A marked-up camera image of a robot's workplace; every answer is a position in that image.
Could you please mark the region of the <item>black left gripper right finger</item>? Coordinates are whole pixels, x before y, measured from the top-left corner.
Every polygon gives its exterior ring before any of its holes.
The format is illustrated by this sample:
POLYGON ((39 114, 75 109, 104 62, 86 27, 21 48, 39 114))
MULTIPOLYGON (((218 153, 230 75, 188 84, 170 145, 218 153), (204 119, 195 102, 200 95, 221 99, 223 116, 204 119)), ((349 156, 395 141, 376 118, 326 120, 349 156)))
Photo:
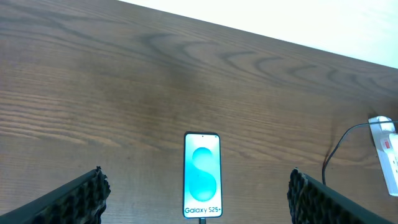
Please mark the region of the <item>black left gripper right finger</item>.
POLYGON ((390 224, 297 168, 290 174, 287 200, 294 224, 390 224))

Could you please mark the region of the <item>blue screen Galaxy smartphone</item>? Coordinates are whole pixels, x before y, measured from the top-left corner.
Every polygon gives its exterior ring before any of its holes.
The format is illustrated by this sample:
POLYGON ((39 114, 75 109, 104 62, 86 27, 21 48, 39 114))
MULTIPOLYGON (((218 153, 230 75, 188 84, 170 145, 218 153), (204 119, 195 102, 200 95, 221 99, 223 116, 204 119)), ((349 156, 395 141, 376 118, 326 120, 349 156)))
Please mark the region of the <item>blue screen Galaxy smartphone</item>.
POLYGON ((188 219, 223 214, 221 138, 217 133, 184 134, 182 214, 188 219))

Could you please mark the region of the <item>white charger plug adapter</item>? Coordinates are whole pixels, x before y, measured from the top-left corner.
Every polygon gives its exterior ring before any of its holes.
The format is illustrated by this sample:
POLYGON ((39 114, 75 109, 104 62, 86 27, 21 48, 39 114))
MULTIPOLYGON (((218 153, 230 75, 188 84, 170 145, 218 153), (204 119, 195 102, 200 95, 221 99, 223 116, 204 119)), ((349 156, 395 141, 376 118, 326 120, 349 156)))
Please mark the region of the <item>white charger plug adapter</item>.
POLYGON ((395 133, 396 129, 392 120, 385 116, 377 116, 368 119, 371 123, 370 128, 373 133, 391 134, 395 133))

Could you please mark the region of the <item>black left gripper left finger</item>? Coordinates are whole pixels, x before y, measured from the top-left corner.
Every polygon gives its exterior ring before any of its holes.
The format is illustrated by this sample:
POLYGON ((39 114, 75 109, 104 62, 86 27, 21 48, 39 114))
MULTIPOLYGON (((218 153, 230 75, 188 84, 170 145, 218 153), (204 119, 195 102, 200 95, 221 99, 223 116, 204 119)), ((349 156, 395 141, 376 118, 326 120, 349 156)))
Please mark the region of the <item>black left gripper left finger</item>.
POLYGON ((99 224, 111 193, 97 167, 75 180, 1 215, 2 224, 99 224))

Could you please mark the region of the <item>white power strip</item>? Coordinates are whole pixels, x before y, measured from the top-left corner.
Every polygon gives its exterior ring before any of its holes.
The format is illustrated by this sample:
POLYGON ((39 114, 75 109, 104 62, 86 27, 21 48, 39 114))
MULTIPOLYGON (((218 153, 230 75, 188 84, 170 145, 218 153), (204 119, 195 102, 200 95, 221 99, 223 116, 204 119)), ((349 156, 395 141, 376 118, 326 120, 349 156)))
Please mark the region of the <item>white power strip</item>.
POLYGON ((380 124, 372 124, 370 128, 389 195, 396 197, 397 133, 383 130, 380 124))

